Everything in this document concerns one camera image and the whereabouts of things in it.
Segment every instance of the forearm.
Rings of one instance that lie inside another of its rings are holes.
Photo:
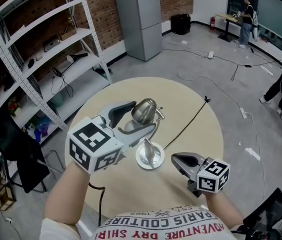
[[[243,224],[243,215],[222,191],[219,191],[216,194],[204,193],[204,195],[209,210],[219,217],[228,229]]]
[[[47,197],[43,216],[74,226],[81,217],[89,180],[90,175],[73,161]]]

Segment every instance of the backpack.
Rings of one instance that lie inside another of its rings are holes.
[[[259,37],[259,33],[258,33],[258,25],[259,25],[259,23],[258,23],[258,14],[257,14],[257,12],[254,9],[253,9],[253,16],[252,17],[250,16],[250,18],[251,18],[251,21],[252,21],[251,32],[252,32],[253,39],[254,39],[254,41],[258,41],[258,37]]]

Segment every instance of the white t-shirt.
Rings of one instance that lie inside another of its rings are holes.
[[[40,240],[80,240],[69,226],[50,219],[42,222]],[[93,234],[97,239],[236,240],[212,212],[190,205],[167,210],[129,212],[108,219]]]

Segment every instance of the desk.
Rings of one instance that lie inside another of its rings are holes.
[[[152,141],[165,147],[191,121],[204,104],[204,100],[190,88],[164,78],[138,77],[117,82],[90,98],[74,117],[70,129],[85,116],[93,117],[110,103],[137,101],[152,98],[163,107],[165,119]],[[125,114],[119,123],[123,128],[131,120]],[[223,136],[215,113],[206,104],[196,119],[166,150],[161,167],[145,171],[136,161],[139,145],[124,153],[126,158],[106,170],[91,175],[90,182],[96,187],[106,187],[102,201],[102,214],[114,217],[132,211],[155,211],[181,205],[195,205],[196,198],[187,190],[187,178],[182,176],[171,162],[176,152],[196,152],[204,157],[223,158]],[[65,144],[65,163],[72,158],[69,145]],[[95,211],[99,210],[101,191],[89,188],[85,202]]]
[[[232,15],[225,14],[225,13],[217,13],[217,14],[215,14],[215,15],[226,20],[225,32],[224,32],[224,34],[220,34],[220,35],[218,36],[218,38],[220,38],[220,39],[222,39],[222,40],[227,41],[227,42],[230,43],[231,40],[228,39],[229,23],[230,23],[230,22],[238,23],[239,20],[236,19],[236,18],[233,18]]]

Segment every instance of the person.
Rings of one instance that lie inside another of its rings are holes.
[[[242,49],[247,49],[249,38],[250,38],[250,31],[252,30],[252,18],[254,9],[249,0],[243,0],[245,10],[242,12],[242,26],[240,30],[240,36],[238,40],[235,40],[239,47]]]
[[[270,87],[270,89],[259,100],[261,103],[270,104],[271,100],[280,92],[280,84],[282,80],[282,74],[279,79]],[[282,98],[279,102],[278,109],[276,111],[279,115],[282,114]]]
[[[40,240],[81,239],[76,224],[82,214],[89,180],[90,175],[79,165],[74,161],[69,164],[47,197]],[[165,211],[128,212],[108,219],[91,239],[235,240],[229,229],[235,230],[243,224],[242,214],[222,191],[204,195],[209,210],[184,205]]]

